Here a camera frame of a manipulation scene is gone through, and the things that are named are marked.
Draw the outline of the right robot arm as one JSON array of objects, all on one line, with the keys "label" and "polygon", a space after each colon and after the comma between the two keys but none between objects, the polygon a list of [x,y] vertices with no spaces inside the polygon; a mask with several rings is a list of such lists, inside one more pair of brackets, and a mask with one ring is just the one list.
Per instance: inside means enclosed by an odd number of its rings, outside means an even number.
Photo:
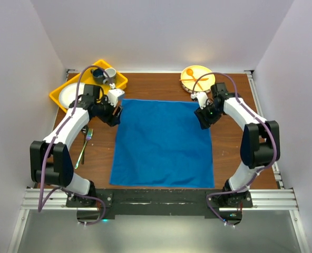
[{"label": "right robot arm", "polygon": [[240,146],[241,163],[226,182],[221,193],[214,193],[211,200],[220,207],[235,207],[247,196],[252,182],[264,167],[280,158],[279,125],[259,116],[238,93],[228,92],[224,83],[211,87],[213,99],[206,92],[191,95],[199,104],[195,115],[202,129],[208,129],[222,115],[230,116],[242,129]]}]

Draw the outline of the blue cloth napkin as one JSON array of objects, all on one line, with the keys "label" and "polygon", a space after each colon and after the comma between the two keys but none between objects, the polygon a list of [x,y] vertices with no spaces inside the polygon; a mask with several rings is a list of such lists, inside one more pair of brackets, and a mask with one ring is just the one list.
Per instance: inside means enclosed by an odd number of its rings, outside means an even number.
[{"label": "blue cloth napkin", "polygon": [[212,138],[194,102],[124,99],[110,184],[214,188]]}]

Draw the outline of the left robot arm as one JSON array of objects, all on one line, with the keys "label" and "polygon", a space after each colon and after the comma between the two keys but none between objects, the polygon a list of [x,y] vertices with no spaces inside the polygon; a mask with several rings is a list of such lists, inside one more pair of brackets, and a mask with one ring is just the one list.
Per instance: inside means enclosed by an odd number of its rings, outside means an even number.
[{"label": "left robot arm", "polygon": [[45,185],[55,186],[74,194],[81,205],[90,207],[100,202],[91,180],[82,178],[74,171],[70,147],[78,133],[94,117],[113,127],[120,123],[124,97],[122,89],[109,89],[104,94],[100,86],[86,84],[83,92],[77,92],[63,120],[42,141],[30,145],[31,179]]}]

